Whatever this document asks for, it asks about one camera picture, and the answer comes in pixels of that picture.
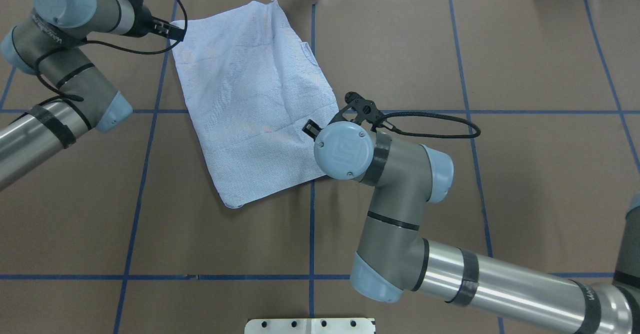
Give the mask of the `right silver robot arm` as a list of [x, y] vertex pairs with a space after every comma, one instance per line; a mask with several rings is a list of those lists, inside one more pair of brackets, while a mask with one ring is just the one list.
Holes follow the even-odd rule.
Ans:
[[[475, 141], [434, 139], [451, 156], [447, 197], [428, 204], [420, 235], [590, 286], [611, 283], [639, 172], [617, 116], [478, 115]], [[372, 188], [314, 185], [314, 271], [351, 272]], [[382, 334], [553, 334], [553, 331], [418, 293], [370, 300], [349, 279], [314, 284], [317, 316], [368, 316]]]

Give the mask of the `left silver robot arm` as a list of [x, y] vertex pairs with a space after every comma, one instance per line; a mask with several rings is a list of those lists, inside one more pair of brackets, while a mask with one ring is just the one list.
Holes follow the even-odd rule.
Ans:
[[[185, 10], [180, 0], [174, 1]], [[29, 16], [3, 39], [1, 53], [53, 95], [2, 129], [1, 188], [70, 148], [87, 132], [109, 132], [133, 114], [128, 100], [82, 52], [82, 46], [142, 52], [89, 40], [90, 34], [131, 38], [155, 34], [171, 42], [157, 50], [164, 54], [185, 39], [187, 28], [187, 24], [177, 26], [153, 16], [144, 0], [33, 0]]]

